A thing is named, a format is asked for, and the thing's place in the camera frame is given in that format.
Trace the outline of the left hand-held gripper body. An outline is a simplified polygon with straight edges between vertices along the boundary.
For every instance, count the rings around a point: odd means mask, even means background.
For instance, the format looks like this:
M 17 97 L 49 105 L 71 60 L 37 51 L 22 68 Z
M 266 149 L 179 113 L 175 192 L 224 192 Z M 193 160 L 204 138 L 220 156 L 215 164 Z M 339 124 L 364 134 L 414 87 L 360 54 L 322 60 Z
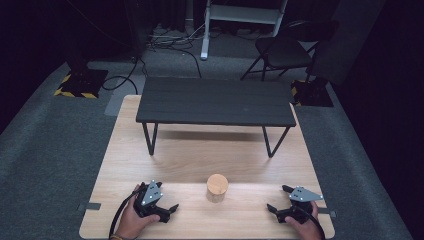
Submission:
M 160 186 L 154 180 L 149 184 L 142 182 L 137 190 L 136 200 L 133 204 L 137 215 L 141 218 L 150 215 L 158 215 L 163 219 L 163 213 L 156 206 L 156 203 L 162 196 L 163 194 L 160 191 Z

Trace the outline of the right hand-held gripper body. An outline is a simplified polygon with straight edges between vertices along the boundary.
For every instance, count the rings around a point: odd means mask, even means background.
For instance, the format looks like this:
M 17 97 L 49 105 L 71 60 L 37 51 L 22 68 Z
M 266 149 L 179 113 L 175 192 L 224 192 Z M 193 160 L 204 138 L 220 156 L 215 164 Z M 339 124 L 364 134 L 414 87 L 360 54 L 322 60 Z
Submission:
M 309 219 L 308 214 L 312 213 L 312 206 L 310 202 L 323 200 L 322 195 L 314 193 L 301 186 L 295 187 L 292 193 L 287 194 L 289 195 L 289 200 L 291 202 L 288 215 L 301 224 L 306 222 Z

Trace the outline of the person's right hand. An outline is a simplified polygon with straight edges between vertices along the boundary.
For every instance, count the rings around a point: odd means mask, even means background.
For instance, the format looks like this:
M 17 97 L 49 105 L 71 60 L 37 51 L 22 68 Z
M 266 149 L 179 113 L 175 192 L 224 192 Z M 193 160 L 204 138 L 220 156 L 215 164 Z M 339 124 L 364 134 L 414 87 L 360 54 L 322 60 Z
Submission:
M 312 219 L 300 224 L 294 218 L 287 216 L 285 221 L 296 231 L 301 240 L 322 240 L 321 228 L 318 226 L 318 206 L 314 201 L 311 201 L 310 204 Z

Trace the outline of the person's left hand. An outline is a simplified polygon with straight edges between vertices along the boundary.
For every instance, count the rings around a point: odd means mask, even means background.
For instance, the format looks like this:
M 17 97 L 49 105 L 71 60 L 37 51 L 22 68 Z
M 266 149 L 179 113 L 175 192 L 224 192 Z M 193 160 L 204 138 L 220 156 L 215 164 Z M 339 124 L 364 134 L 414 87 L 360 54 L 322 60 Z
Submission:
M 133 208 L 136 200 L 132 196 L 125 206 L 117 230 L 109 237 L 110 240 L 136 240 L 149 225 L 160 220 L 158 215 L 139 217 Z

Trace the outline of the grey tape strip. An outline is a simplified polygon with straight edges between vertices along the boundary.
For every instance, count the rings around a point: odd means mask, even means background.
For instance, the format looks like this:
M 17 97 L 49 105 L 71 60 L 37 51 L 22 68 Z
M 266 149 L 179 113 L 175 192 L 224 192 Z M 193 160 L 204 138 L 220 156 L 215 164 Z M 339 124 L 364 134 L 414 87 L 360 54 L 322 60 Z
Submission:
M 101 207 L 101 203 L 91 203 L 91 202 L 87 202 L 87 203 L 80 203 L 78 205 L 77 210 L 78 211 L 85 211 L 85 210 L 99 210 Z
M 328 214 L 331 218 L 336 218 L 336 212 L 328 208 L 318 207 L 319 214 Z

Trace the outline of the wooden cylinder container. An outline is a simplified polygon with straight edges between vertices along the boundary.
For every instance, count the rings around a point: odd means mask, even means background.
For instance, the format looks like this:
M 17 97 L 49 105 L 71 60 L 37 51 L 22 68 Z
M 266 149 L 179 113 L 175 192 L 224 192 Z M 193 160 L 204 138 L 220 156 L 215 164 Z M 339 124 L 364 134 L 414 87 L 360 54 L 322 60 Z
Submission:
M 212 174 L 207 179 L 207 199 L 212 203 L 221 202 L 228 190 L 228 179 L 222 174 Z

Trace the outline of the black shelf riser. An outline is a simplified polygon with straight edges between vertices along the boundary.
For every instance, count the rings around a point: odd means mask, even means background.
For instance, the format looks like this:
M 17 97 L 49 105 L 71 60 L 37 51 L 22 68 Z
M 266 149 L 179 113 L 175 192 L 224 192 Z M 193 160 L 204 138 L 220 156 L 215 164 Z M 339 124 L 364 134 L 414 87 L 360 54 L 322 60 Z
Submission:
M 136 121 L 143 127 L 147 149 L 155 151 L 160 124 L 255 126 L 285 131 L 297 125 L 291 92 L 275 82 L 202 78 L 149 77 Z

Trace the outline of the black folding chair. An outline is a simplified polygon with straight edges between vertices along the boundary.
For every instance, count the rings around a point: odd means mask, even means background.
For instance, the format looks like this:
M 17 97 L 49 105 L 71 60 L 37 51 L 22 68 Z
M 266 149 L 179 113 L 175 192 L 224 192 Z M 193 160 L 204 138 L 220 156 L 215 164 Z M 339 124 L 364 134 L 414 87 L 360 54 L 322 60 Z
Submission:
M 268 71 L 281 70 L 280 75 L 283 75 L 290 69 L 311 69 L 317 55 L 316 48 L 330 41 L 338 27 L 336 20 L 298 20 L 286 24 L 274 37 L 257 39 L 255 47 L 259 56 L 241 80 L 251 73 L 261 73 L 261 80 L 264 80 Z

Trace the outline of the dark stand column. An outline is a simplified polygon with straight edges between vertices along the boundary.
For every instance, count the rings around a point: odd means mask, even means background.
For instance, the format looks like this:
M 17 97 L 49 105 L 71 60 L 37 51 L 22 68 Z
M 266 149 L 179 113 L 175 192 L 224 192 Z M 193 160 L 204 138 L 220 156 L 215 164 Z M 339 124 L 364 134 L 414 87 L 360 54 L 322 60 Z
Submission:
M 147 0 L 124 0 L 133 52 L 141 57 L 151 30 Z

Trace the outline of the white metal stand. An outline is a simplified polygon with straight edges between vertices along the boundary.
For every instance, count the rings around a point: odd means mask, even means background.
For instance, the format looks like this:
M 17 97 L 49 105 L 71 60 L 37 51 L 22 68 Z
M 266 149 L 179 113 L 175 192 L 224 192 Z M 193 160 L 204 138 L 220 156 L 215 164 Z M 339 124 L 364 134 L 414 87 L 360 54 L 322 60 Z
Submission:
M 272 35 L 276 36 L 279 32 L 283 16 L 285 15 L 287 3 L 288 0 L 281 0 L 281 6 L 278 9 L 264 9 L 216 5 L 212 4 L 211 0 L 207 0 L 200 59 L 202 61 L 206 61 L 208 59 L 210 22 L 212 20 L 272 25 Z

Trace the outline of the black yellow-striped base plate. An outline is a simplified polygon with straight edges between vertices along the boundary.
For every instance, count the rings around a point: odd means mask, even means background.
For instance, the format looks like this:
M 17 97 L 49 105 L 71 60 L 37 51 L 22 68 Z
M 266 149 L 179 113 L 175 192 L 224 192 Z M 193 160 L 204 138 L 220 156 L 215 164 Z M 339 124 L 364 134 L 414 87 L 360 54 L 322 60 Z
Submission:
M 333 102 L 327 92 L 328 81 L 315 78 L 312 81 L 294 80 L 290 87 L 295 106 L 332 107 Z
M 88 69 L 83 75 L 69 71 L 54 92 L 55 96 L 82 97 L 96 99 L 102 87 L 107 70 Z

